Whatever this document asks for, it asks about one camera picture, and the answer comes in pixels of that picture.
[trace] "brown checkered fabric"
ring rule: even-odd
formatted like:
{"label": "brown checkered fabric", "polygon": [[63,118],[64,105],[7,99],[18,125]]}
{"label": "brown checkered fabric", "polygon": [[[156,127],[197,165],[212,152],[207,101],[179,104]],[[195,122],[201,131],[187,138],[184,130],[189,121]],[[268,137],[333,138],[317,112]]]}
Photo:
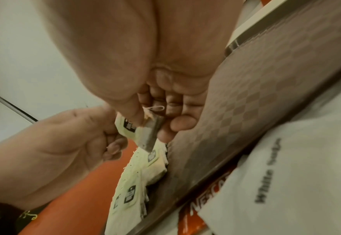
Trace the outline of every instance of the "brown checkered fabric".
{"label": "brown checkered fabric", "polygon": [[169,144],[169,172],[150,194],[148,216],[131,234],[174,209],[339,70],[341,0],[309,1],[233,50],[210,82],[198,125]]}

